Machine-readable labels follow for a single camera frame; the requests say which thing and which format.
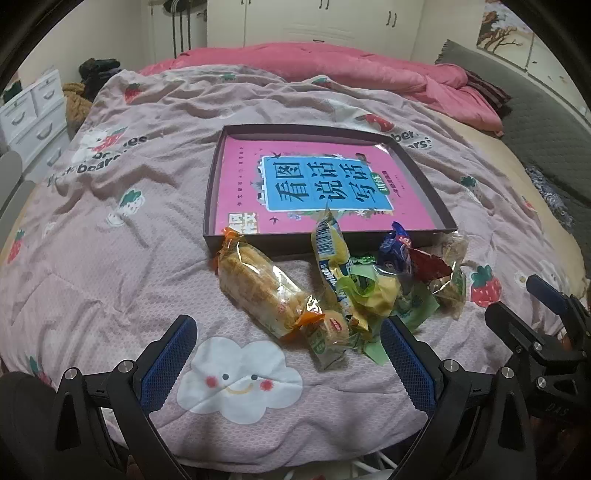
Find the green label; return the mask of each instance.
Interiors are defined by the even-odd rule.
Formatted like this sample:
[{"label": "green label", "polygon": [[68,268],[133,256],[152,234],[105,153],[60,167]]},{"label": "green label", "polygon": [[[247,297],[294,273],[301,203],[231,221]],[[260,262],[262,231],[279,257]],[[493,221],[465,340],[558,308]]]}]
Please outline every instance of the green label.
[{"label": "green label", "polygon": [[384,195],[390,195],[390,191],[388,190],[388,187],[386,186],[386,182],[384,182],[384,179],[382,178],[382,176],[379,173],[372,172],[371,177],[372,177],[376,187],[378,188],[378,190],[381,193],[383,193]]}]

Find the quilted gray cover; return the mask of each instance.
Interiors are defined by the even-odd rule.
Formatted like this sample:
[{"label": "quilted gray cover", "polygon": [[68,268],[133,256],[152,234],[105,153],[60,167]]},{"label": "quilted gray cover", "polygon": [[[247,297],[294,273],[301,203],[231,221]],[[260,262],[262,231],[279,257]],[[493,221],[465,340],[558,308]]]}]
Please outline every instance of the quilted gray cover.
[{"label": "quilted gray cover", "polygon": [[574,217],[574,237],[591,275],[591,135],[542,88],[500,62],[448,40],[436,63],[471,70],[511,95],[503,142],[525,166],[535,165]]}]

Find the bolt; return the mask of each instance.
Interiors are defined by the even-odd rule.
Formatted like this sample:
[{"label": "bolt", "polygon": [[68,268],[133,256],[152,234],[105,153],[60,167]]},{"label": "bolt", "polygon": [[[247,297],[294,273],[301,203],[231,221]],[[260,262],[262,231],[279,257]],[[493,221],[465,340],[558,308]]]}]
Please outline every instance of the bolt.
[{"label": "bolt", "polygon": [[118,366],[117,370],[119,370],[122,374],[126,374],[134,367],[134,363],[131,360],[123,360]]},{"label": "bolt", "polygon": [[455,360],[445,360],[443,362],[443,368],[448,372],[457,372],[460,368],[460,365]]},{"label": "bolt", "polygon": [[509,367],[501,368],[501,373],[502,373],[503,377],[505,377],[505,378],[513,378],[515,376],[515,373]]},{"label": "bolt", "polygon": [[66,373],[64,374],[64,377],[66,377],[66,380],[71,380],[77,374],[78,374],[78,370],[76,370],[75,368],[69,368],[68,370],[66,370]]}]

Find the textured blue pad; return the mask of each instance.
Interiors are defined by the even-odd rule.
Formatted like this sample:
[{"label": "textured blue pad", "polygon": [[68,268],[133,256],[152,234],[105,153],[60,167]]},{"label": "textured blue pad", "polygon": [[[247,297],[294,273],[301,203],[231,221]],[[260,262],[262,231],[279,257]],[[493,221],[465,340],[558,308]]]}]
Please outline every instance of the textured blue pad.
[{"label": "textured blue pad", "polygon": [[187,317],[142,379],[139,404],[147,416],[160,410],[197,342],[197,324]]},{"label": "textured blue pad", "polygon": [[556,315],[564,315],[567,310],[563,295],[552,285],[547,284],[538,275],[531,275],[525,283],[527,291],[546,305]]},{"label": "textured blue pad", "polygon": [[414,407],[429,416],[433,415],[436,406],[433,379],[392,320],[384,320],[380,337]]}]

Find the pink bedspread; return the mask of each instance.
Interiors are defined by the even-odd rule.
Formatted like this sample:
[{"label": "pink bedspread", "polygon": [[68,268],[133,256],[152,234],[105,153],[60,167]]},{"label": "pink bedspread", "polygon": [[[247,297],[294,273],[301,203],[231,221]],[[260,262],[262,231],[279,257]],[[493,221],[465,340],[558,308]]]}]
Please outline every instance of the pink bedspread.
[{"label": "pink bedspread", "polygon": [[476,90],[466,72],[452,64],[427,65],[374,55],[355,48],[318,43],[267,43],[245,48],[195,48],[176,60],[144,68],[152,75],[183,67],[246,65],[300,82],[326,75],[351,87],[390,90],[480,130],[501,132],[499,116]]}]

